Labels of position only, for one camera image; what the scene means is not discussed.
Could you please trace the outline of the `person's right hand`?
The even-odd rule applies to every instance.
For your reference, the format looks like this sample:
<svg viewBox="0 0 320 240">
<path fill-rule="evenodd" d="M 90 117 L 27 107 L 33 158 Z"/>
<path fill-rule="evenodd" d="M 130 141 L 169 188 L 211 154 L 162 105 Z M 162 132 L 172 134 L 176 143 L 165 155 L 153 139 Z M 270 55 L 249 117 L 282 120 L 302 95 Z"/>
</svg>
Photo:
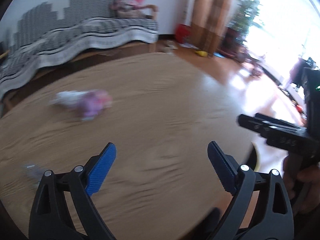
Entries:
<svg viewBox="0 0 320 240">
<path fill-rule="evenodd" d="M 283 181 L 292 212 L 308 213 L 319 206 L 319 162 L 289 153 L 283 161 Z"/>
</svg>

